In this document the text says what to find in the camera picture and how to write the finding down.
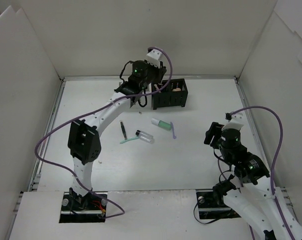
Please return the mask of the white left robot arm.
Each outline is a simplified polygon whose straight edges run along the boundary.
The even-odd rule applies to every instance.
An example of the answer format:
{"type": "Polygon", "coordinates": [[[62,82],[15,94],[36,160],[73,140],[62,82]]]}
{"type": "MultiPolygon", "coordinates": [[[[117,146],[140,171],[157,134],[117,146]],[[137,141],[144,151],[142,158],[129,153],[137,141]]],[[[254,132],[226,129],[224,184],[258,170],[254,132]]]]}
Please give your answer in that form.
{"type": "Polygon", "coordinates": [[[101,153],[100,137],[104,130],[121,113],[129,110],[139,99],[149,84],[160,83],[167,72],[163,62],[158,66],[147,60],[131,61],[132,72],[127,81],[114,90],[108,100],[110,106],[88,117],[75,120],[70,125],[67,146],[73,159],[74,172],[69,193],[73,204],[80,210],[91,204],[89,190],[92,190],[91,175],[93,162],[101,153]]]}

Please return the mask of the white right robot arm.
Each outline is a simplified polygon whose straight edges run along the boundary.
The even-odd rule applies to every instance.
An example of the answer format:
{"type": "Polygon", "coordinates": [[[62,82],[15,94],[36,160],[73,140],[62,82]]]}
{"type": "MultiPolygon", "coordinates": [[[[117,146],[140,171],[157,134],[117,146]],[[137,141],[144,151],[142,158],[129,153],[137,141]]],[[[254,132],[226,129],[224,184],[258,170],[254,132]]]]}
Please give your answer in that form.
{"type": "Polygon", "coordinates": [[[270,171],[241,143],[242,115],[227,113],[226,119],[225,125],[213,122],[204,139],[233,170],[212,188],[213,202],[234,210],[263,240],[302,240],[302,226],[272,187],[270,171]]]}

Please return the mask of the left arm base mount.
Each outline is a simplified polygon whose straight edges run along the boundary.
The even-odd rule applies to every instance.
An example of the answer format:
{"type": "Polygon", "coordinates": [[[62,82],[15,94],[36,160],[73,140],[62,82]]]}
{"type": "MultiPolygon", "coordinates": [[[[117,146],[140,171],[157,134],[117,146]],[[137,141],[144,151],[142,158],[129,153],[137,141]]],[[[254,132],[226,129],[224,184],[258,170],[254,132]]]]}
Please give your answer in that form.
{"type": "Polygon", "coordinates": [[[60,224],[104,223],[107,201],[97,196],[89,196],[84,205],[64,193],[60,208],[60,224]]]}

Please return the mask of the black eyeliner pencil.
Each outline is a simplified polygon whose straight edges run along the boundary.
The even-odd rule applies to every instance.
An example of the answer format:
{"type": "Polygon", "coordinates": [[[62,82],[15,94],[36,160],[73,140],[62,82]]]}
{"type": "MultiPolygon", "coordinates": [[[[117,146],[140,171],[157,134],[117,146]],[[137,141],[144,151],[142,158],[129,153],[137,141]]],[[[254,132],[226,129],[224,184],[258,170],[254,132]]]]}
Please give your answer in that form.
{"type": "Polygon", "coordinates": [[[121,131],[122,131],[123,137],[124,137],[125,140],[127,140],[128,137],[127,137],[127,133],[126,133],[126,129],[125,129],[124,123],[123,123],[122,120],[120,120],[119,122],[120,122],[120,127],[121,127],[121,131]]]}

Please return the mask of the beige beauty sponge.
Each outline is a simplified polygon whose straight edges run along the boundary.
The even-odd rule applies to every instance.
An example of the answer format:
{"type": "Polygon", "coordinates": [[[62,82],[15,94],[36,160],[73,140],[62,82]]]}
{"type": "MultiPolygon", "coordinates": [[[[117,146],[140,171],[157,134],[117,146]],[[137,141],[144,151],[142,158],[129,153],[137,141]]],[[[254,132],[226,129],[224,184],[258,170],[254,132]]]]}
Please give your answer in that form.
{"type": "Polygon", "coordinates": [[[179,87],[172,89],[172,92],[181,92],[181,91],[182,91],[182,89],[179,87]]]}

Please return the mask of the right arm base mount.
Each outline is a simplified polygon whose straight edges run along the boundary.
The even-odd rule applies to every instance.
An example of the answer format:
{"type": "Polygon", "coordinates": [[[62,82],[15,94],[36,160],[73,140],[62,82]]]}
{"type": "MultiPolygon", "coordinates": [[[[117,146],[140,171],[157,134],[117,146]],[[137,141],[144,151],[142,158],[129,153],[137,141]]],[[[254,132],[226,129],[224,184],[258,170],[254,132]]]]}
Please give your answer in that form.
{"type": "Polygon", "coordinates": [[[193,217],[202,225],[213,224],[219,220],[236,219],[240,216],[224,203],[219,205],[212,190],[196,191],[196,204],[193,217]]]}

